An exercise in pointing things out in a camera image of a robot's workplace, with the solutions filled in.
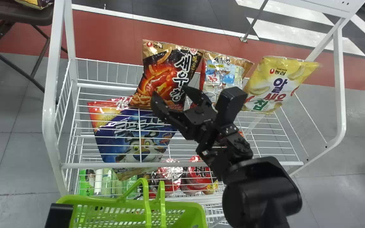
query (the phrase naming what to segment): white metal frame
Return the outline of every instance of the white metal frame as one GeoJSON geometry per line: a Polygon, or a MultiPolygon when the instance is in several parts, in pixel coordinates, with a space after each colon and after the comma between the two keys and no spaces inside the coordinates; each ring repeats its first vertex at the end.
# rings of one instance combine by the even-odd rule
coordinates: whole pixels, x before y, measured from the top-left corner
{"type": "MultiPolygon", "coordinates": [[[[329,33],[326,35],[326,37],[323,38],[323,40],[320,42],[320,44],[311,52],[311,54],[308,56],[306,60],[315,60],[317,56],[323,51],[324,47],[331,41],[331,39],[334,40],[334,59],[335,59],[335,80],[336,80],[336,121],[337,121],[337,134],[336,136],[326,143],[325,141],[325,149],[323,152],[321,152],[319,155],[314,157],[313,159],[310,159],[305,164],[299,160],[299,157],[297,153],[294,150],[294,146],[291,143],[291,140],[289,140],[287,133],[285,132],[285,129],[280,121],[280,118],[278,118],[277,114],[275,114],[275,117],[279,123],[279,126],[282,127],[282,129],[277,129],[283,131],[285,134],[281,135],[273,135],[274,137],[284,137],[288,139],[288,142],[285,141],[284,143],[289,143],[290,147],[294,150],[296,157],[298,158],[298,161],[283,161],[281,162],[284,165],[290,165],[294,166],[288,170],[290,175],[294,175],[299,170],[303,169],[304,167],[308,166],[310,163],[314,162],[316,159],[321,157],[322,155],[329,152],[331,149],[333,149],[335,146],[337,146],[343,139],[345,133],[346,133],[346,105],[345,105],[345,87],[344,87],[344,73],[343,73],[343,51],[342,51],[342,28],[343,26],[350,20],[350,18],[356,13],[356,11],[361,7],[361,5],[364,3],[364,0],[357,0],[354,2],[346,0],[346,3],[349,3],[348,5],[342,4],[343,1],[338,0],[278,0],[279,2],[304,7],[307,9],[312,9],[324,13],[333,14],[335,16],[341,17],[340,20],[333,26],[333,28],[329,31],[329,33]]],[[[44,103],[43,103],[43,115],[42,115],[42,132],[43,137],[46,143],[46,148],[48,151],[49,159],[52,164],[53,173],[55,175],[55,179],[57,181],[57,185],[60,191],[60,194],[66,195],[68,194],[68,190],[70,189],[70,183],[71,183],[71,177],[72,175],[76,175],[76,182],[79,181],[78,178],[78,170],[80,168],[107,168],[107,167],[117,167],[117,166],[123,166],[123,167],[157,167],[157,166],[189,166],[190,163],[188,163],[187,160],[183,160],[180,163],[167,163],[165,165],[164,163],[103,163],[103,162],[91,162],[91,159],[89,159],[89,162],[84,162],[81,159],[82,151],[85,149],[83,146],[84,140],[86,137],[78,137],[83,134],[83,129],[80,127],[81,121],[83,120],[83,113],[80,111],[80,107],[83,107],[82,104],[80,104],[80,94],[82,95],[83,92],[81,92],[82,88],[95,88],[95,89],[110,89],[110,90],[116,90],[116,91],[130,91],[134,90],[135,87],[130,87],[127,83],[118,83],[118,82],[108,82],[108,76],[107,76],[107,82],[106,84],[96,84],[92,80],[88,79],[88,61],[89,62],[96,62],[97,66],[97,81],[98,81],[98,68],[99,64],[101,65],[107,65],[107,75],[109,72],[110,64],[116,63],[110,63],[105,61],[97,61],[97,60],[84,60],[79,59],[76,57],[75,54],[75,38],[74,38],[74,26],[73,26],[73,12],[71,7],[71,0],[56,0],[54,4],[54,14],[53,14],[53,23],[52,23],[52,33],[51,33],[51,42],[49,47],[49,59],[48,59],[48,68],[47,68],[47,78],[46,78],[46,87],[45,87],[45,96],[44,96],[44,103]],[[61,38],[62,38],[62,29],[63,29],[63,21],[65,22],[65,33],[66,33],[66,39],[67,39],[67,49],[68,49],[68,66],[66,73],[64,75],[64,80],[62,84],[62,88],[60,90],[59,95],[59,103],[56,105],[56,92],[58,89],[58,66],[60,61],[60,48],[61,48],[61,38]],[[80,61],[87,61],[87,79],[80,79],[79,75],[79,62],[80,61]],[[58,148],[58,142],[63,130],[63,125],[65,121],[65,116],[70,104],[70,97],[73,104],[73,122],[71,127],[71,135],[77,136],[77,137],[70,137],[68,149],[67,149],[67,156],[66,156],[66,162],[63,162],[60,158],[60,152],[58,148]],[[75,156],[71,157],[71,153],[76,153],[77,151],[79,159],[78,161],[75,160],[75,156]]],[[[138,67],[136,65],[127,65],[123,64],[122,66],[126,66],[129,70],[129,67],[136,67],[136,76],[138,74],[138,67]]],[[[294,131],[296,137],[300,141],[296,131],[294,130],[291,122],[288,120],[287,115],[285,114],[284,110],[282,110],[282,114],[285,116],[285,118],[288,121],[288,124],[290,128],[294,131]]],[[[269,119],[274,119],[270,117],[266,117],[263,114],[260,114],[260,116],[255,117],[258,120],[261,120],[262,118],[266,118],[268,120],[267,123],[264,124],[271,124],[269,122],[269,119]]],[[[263,122],[258,121],[250,121],[249,127],[243,127],[241,124],[241,121],[238,118],[238,127],[242,129],[246,129],[244,132],[245,137],[248,135],[250,141],[253,141],[255,144],[255,148],[257,151],[255,151],[255,155],[259,154],[261,156],[259,148],[262,148],[260,146],[257,146],[258,141],[263,140],[256,140],[255,135],[253,133],[253,130],[255,130],[255,126],[257,124],[263,124],[263,122]]],[[[280,147],[278,148],[285,148],[281,146],[282,141],[272,141],[277,142],[280,147]]],[[[170,153],[170,148],[168,149],[168,155],[171,156],[172,153],[170,153]]],[[[207,211],[207,219],[210,225],[215,225],[217,223],[226,223],[223,221],[223,211],[220,208],[221,203],[221,194],[214,194],[214,195],[200,195],[200,196],[185,196],[182,192],[176,192],[172,198],[168,198],[168,200],[175,200],[175,201],[195,201],[198,203],[201,203],[204,205],[204,209],[207,211]]]]}

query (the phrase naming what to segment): wire basket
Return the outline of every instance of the wire basket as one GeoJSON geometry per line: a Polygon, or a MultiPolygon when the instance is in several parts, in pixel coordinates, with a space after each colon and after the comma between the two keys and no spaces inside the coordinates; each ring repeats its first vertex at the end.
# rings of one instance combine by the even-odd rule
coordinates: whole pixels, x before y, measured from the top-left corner
{"type": "Polygon", "coordinates": [[[164,189],[164,182],[161,181],[156,198],[149,200],[148,182],[140,178],[116,199],[66,195],[57,203],[74,205],[70,228],[207,227],[201,205],[165,202],[164,189]],[[140,185],[143,185],[143,199],[127,199],[140,185]]]}

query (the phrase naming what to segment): snack bag on table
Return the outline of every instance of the snack bag on table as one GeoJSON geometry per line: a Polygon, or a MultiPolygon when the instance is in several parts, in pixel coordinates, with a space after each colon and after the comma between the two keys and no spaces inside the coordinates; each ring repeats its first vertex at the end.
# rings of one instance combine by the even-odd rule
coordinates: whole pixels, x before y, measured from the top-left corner
{"type": "Polygon", "coordinates": [[[273,112],[319,67],[317,62],[265,56],[243,88],[248,94],[244,111],[273,112]]]}
{"type": "Polygon", "coordinates": [[[243,88],[243,78],[252,66],[252,62],[243,58],[206,51],[202,61],[200,90],[216,103],[223,89],[234,86],[243,88]]]}
{"type": "Polygon", "coordinates": [[[143,77],[130,106],[150,108],[156,91],[170,108],[184,109],[187,85],[201,61],[203,50],[172,43],[143,40],[143,77]]]}
{"type": "MultiPolygon", "coordinates": [[[[104,162],[159,162],[177,129],[148,110],[128,107],[132,97],[87,103],[98,150],[104,162]]],[[[154,168],[114,168],[118,180],[153,172],[154,168]]]]}

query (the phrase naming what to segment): red snack bag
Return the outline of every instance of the red snack bag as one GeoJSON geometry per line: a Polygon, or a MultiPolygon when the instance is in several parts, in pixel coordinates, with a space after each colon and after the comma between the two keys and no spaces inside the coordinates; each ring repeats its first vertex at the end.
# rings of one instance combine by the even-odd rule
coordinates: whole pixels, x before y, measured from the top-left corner
{"type": "MultiPolygon", "coordinates": [[[[176,160],[169,158],[164,162],[176,162],[176,160]]],[[[182,167],[159,167],[152,173],[151,191],[156,194],[160,181],[164,181],[165,196],[171,195],[180,188],[182,174],[182,167]]]]}
{"type": "MultiPolygon", "coordinates": [[[[189,160],[190,162],[201,162],[202,159],[200,156],[195,155],[192,156],[189,160]]],[[[186,182],[188,184],[192,184],[192,188],[201,190],[205,189],[207,185],[212,183],[212,176],[210,173],[210,169],[207,166],[191,166],[187,169],[187,178],[186,182]]]]}
{"type": "Polygon", "coordinates": [[[149,109],[156,91],[170,108],[184,109],[182,86],[191,81],[204,51],[149,40],[142,44],[143,77],[129,105],[149,109]]]}

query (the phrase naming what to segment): black table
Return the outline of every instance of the black table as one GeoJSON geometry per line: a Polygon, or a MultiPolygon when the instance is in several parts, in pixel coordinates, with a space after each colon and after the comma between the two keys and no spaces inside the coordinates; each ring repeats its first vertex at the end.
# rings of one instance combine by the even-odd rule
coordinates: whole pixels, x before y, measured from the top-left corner
{"type": "Polygon", "coordinates": [[[42,10],[37,10],[23,6],[13,0],[0,0],[0,40],[7,32],[9,32],[16,22],[26,23],[33,26],[43,37],[46,38],[46,43],[42,48],[39,58],[37,59],[30,75],[0,54],[1,61],[12,67],[25,78],[29,79],[29,81],[35,84],[42,92],[45,92],[45,88],[39,82],[37,82],[34,77],[42,61],[42,58],[49,47],[50,37],[46,35],[38,26],[51,25],[52,19],[53,6],[42,10]]]}

